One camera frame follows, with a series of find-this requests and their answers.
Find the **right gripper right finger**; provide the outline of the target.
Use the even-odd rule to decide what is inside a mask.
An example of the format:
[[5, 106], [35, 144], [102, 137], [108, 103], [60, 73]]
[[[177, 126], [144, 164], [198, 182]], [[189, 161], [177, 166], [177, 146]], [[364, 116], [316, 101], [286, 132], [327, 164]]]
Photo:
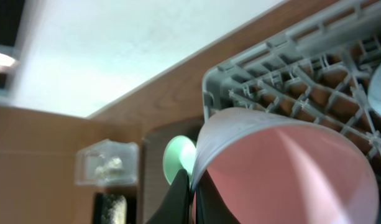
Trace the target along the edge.
[[196, 224], [239, 224], [207, 171], [196, 186], [195, 196]]

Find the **light green saucer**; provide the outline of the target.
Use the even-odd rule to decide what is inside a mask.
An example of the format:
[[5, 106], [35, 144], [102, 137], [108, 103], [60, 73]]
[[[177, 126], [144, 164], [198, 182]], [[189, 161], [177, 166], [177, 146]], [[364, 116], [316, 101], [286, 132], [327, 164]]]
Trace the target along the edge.
[[184, 135], [175, 136], [163, 153], [163, 173], [171, 185], [177, 172], [185, 169], [191, 180], [196, 160], [196, 143]]

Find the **pink cup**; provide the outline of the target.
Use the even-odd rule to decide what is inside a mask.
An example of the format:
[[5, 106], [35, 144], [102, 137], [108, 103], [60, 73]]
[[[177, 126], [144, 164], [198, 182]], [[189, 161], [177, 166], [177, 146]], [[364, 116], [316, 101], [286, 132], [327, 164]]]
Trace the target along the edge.
[[379, 193], [359, 148], [327, 127], [228, 108], [196, 143], [194, 181], [207, 172], [241, 223], [375, 223]]

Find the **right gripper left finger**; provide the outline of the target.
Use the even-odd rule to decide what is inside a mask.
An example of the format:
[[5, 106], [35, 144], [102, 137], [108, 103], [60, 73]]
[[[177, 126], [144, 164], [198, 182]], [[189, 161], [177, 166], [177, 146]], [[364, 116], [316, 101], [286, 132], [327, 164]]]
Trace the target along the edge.
[[162, 203], [146, 224], [188, 224], [190, 181], [185, 169], [180, 169]]

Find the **white tissue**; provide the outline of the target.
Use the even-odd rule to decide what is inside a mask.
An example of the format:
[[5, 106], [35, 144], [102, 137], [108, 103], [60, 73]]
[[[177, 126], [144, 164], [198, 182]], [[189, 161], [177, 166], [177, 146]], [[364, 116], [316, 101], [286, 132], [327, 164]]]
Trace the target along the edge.
[[95, 176], [98, 180], [118, 179], [124, 172], [122, 160], [119, 157], [112, 157], [106, 163], [95, 169]]

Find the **light blue bowl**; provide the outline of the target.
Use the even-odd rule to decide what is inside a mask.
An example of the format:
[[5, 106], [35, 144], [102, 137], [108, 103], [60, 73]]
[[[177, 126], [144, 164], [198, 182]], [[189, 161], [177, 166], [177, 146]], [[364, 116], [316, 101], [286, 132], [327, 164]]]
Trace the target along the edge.
[[381, 63], [370, 81], [367, 99], [371, 108], [381, 116]]

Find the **pile of white rice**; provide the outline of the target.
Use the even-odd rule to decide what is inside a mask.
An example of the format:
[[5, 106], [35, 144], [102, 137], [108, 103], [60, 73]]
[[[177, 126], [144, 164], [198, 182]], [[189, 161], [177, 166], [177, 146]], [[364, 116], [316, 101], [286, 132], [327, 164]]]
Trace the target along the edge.
[[102, 224], [126, 224], [127, 200], [122, 195], [104, 195]]

